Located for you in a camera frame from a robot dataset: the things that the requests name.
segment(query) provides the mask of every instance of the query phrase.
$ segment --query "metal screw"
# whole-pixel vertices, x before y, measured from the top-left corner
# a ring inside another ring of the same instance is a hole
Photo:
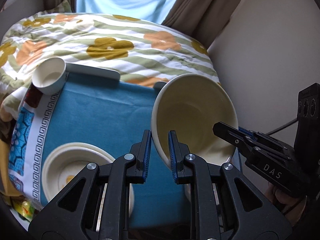
[[[232,170],[233,166],[232,166],[231,163],[225,163],[225,164],[223,165],[223,168],[224,168],[225,170],[230,171],[230,170]]]
[[[132,160],[132,159],[134,158],[134,155],[131,154],[131,153],[127,153],[127,154],[124,156],[124,158],[125,158],[126,160]]]
[[[188,154],[186,156],[186,159],[189,160],[189,161],[193,161],[195,158],[196,158],[196,156],[194,154]]]
[[[87,165],[88,170],[94,170],[97,167],[97,165],[95,163],[89,163]]]

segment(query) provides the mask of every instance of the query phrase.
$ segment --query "human hand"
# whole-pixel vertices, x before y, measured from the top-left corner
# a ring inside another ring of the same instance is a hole
[[[287,194],[283,193],[281,190],[279,190],[276,186],[269,183],[268,189],[264,194],[268,200],[271,201],[271,203],[275,204],[276,200],[278,200],[280,203],[285,204],[284,210],[282,210],[282,213],[286,213],[287,210],[289,210],[292,206],[294,206],[298,201],[300,201],[300,198],[292,198],[288,196]],[[303,200],[291,211],[289,211],[285,217],[292,226],[294,226],[298,220],[300,219],[304,208],[306,206],[307,197],[304,197]]]

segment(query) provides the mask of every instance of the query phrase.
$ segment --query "large bowl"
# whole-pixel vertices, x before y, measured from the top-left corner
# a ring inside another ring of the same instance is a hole
[[[197,74],[183,74],[169,81],[159,92],[151,117],[152,138],[165,165],[171,168],[168,132],[175,130],[178,140],[191,153],[208,163],[229,161],[235,147],[212,132],[217,122],[238,128],[233,104],[213,80]]]
[[[87,143],[67,143],[55,148],[46,158],[42,167],[41,182],[44,195],[49,202],[88,163],[98,165],[115,160],[104,150]],[[134,192],[130,184],[129,216],[134,205]]]

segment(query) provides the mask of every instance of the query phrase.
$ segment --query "floral bedspread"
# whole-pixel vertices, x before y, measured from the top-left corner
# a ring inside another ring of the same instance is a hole
[[[206,49],[196,40],[152,22],[108,14],[70,12],[64,1],[14,24],[0,45],[0,119],[18,106],[36,67],[45,59],[113,69],[121,81],[152,87],[184,73],[218,82]]]

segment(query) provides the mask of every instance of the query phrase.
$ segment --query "small bowl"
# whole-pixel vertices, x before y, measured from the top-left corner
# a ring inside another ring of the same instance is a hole
[[[66,81],[66,63],[53,57],[42,62],[32,75],[33,85],[45,95],[58,93]]]
[[[42,167],[41,182],[47,201],[52,200],[88,163],[104,165],[114,160],[115,158],[104,150],[87,143],[67,143],[55,148]],[[134,192],[130,184],[129,216],[133,205]]]
[[[178,140],[191,153],[208,163],[228,162],[235,147],[212,132],[217,122],[238,128],[233,104],[213,80],[197,74],[183,74],[169,81],[159,92],[151,116],[152,138],[156,150],[170,169],[168,132],[175,130]]]

